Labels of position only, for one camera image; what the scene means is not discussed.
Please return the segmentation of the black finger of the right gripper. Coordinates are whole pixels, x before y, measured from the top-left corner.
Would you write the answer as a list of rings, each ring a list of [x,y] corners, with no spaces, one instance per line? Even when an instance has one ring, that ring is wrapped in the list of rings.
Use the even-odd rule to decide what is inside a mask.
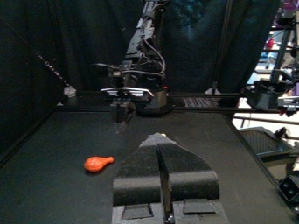
[[[117,133],[122,130],[122,123],[125,121],[125,107],[119,102],[111,104],[113,120],[117,125]]]
[[[126,120],[123,122],[125,125],[129,125],[135,113],[137,113],[137,105],[130,101],[126,104]]]

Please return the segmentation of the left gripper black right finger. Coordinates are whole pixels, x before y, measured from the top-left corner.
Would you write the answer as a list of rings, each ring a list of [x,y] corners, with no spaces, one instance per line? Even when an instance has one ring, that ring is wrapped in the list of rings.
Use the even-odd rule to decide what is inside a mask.
[[[230,224],[221,203],[218,174],[205,159],[165,134],[158,135],[157,156],[166,222]]]

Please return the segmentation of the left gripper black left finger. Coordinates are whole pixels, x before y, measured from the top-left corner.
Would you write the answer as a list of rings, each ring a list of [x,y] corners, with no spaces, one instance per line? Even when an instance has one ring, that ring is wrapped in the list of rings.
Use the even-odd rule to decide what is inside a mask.
[[[122,162],[114,179],[111,224],[163,224],[157,156],[165,135],[155,133]]]

